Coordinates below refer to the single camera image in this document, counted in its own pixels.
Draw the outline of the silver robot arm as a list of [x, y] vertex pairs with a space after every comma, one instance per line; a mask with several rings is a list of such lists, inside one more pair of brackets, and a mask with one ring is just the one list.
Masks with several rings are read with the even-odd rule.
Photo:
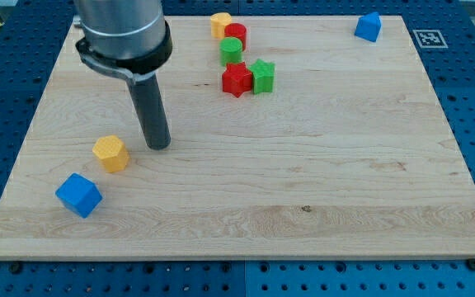
[[74, 4], [84, 34], [76, 49], [94, 71], [135, 82], [170, 58], [171, 30], [160, 0], [75, 0]]

